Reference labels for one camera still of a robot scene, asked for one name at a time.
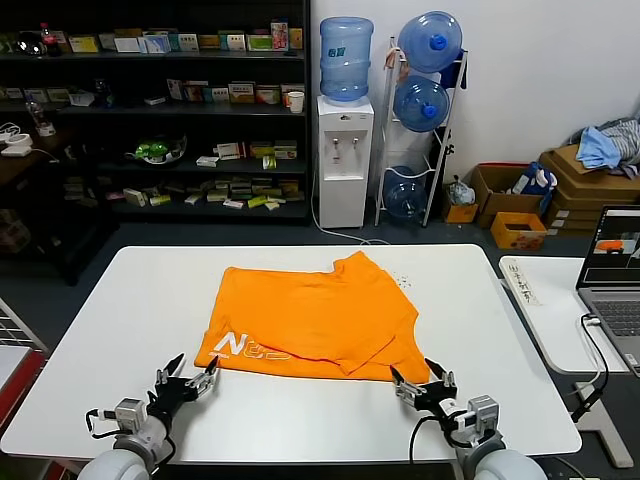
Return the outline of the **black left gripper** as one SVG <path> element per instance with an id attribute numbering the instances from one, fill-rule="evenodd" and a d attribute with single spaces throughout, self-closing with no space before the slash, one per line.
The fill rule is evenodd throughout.
<path id="1" fill-rule="evenodd" d="M 178 372 L 184 362 L 184 354 L 171 359 L 156 371 L 155 396 L 147 406 L 147 414 L 156 418 L 173 418 L 184 403 L 196 400 L 214 383 L 218 369 L 218 357 L 214 357 L 203 372 L 188 379 L 169 379 Z"/>

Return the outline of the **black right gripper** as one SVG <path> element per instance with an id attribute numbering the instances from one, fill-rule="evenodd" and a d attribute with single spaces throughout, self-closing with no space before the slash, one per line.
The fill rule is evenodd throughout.
<path id="1" fill-rule="evenodd" d="M 428 384 L 413 384 L 405 380 L 393 366 L 390 367 L 396 396 L 417 411 L 430 412 L 441 421 L 466 414 L 467 409 L 457 403 L 458 388 L 454 372 L 447 371 L 433 360 L 424 360 L 431 374 Z"/>

